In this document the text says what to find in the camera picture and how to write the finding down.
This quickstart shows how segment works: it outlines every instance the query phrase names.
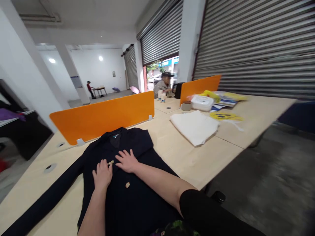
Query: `divider clip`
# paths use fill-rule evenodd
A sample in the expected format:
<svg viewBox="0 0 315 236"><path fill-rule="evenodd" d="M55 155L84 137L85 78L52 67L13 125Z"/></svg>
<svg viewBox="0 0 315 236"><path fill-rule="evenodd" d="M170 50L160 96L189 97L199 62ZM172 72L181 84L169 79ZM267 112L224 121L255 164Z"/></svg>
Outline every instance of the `divider clip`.
<svg viewBox="0 0 315 236"><path fill-rule="evenodd" d="M77 139L76 142L78 143L78 146L83 146L85 144L83 139Z"/></svg>

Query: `hand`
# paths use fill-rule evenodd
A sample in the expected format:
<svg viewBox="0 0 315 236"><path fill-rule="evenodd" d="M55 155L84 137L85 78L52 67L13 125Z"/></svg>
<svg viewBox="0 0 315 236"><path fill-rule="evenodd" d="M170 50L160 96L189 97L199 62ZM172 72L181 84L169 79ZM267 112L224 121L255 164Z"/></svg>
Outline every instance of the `hand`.
<svg viewBox="0 0 315 236"><path fill-rule="evenodd" d="M120 163L116 163L116 166L123 169L123 171L127 173L134 173L137 165L139 164L138 160L135 158L132 149L130 149L130 154L124 150L118 152L119 155L116 155L116 159L120 161Z"/></svg>
<svg viewBox="0 0 315 236"><path fill-rule="evenodd" d="M101 160L101 162L96 166L96 171L93 170L92 174L94 178L95 190L99 192L106 191L112 180L113 165L110 164L108 168L106 159Z"/></svg>

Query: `shutter door housing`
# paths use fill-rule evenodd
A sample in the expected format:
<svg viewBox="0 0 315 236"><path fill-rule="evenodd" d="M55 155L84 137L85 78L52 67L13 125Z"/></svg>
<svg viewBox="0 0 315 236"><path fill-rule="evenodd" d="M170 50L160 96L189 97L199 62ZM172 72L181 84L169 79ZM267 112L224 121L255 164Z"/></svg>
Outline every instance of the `shutter door housing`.
<svg viewBox="0 0 315 236"><path fill-rule="evenodd" d="M136 88L139 89L134 46L130 46L129 51L125 52L124 59L125 59L125 64L126 64L129 87L135 86Z"/></svg>
<svg viewBox="0 0 315 236"><path fill-rule="evenodd" d="M219 89L315 99L312 0L208 0L194 79L222 74Z"/></svg>
<svg viewBox="0 0 315 236"><path fill-rule="evenodd" d="M178 55L182 10L183 0L179 0L141 38L143 65Z"/></svg>

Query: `person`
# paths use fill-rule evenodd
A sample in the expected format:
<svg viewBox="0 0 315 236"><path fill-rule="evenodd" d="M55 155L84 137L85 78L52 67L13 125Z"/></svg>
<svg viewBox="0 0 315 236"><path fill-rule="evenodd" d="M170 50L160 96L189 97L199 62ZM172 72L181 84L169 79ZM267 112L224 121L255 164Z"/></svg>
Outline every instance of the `person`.
<svg viewBox="0 0 315 236"><path fill-rule="evenodd" d="M144 181L183 217L183 221L170 222L167 226L152 232L151 236L198 236L198 235L258 235L262 232L246 224L222 208L204 193L185 180L161 169L138 162L126 150L116 155L116 166L127 173L133 173ZM78 236L105 235L106 191L113 176L113 167L106 160L97 164L92 172L95 189L85 213Z"/></svg>
<svg viewBox="0 0 315 236"><path fill-rule="evenodd" d="M159 81L153 88L154 98L158 98L158 91L163 90L165 93L172 91L170 86L170 77L172 75L169 72L164 72L162 74L162 81Z"/></svg>
<svg viewBox="0 0 315 236"><path fill-rule="evenodd" d="M90 81L88 81L88 83L86 84L86 86L88 87L88 91L91 93L92 95L92 99L96 99L96 97L94 96L93 92L92 92L92 89L93 87L90 86Z"/></svg>

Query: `navy blazer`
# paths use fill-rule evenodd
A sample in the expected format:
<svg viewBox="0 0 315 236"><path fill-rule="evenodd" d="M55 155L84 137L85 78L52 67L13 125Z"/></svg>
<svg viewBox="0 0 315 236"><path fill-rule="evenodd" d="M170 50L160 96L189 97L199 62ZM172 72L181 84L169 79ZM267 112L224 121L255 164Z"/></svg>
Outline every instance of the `navy blazer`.
<svg viewBox="0 0 315 236"><path fill-rule="evenodd" d="M57 205L76 177L83 173L84 197L79 229L95 188L92 170L102 159L117 163L115 155L124 149L128 152L132 149L139 162L176 175L153 149L147 130L121 127L91 143L82 156L3 235L26 235ZM113 165L113 178L107 189L105 219L106 236L149 236L157 228L182 218L175 208L137 176Z"/></svg>

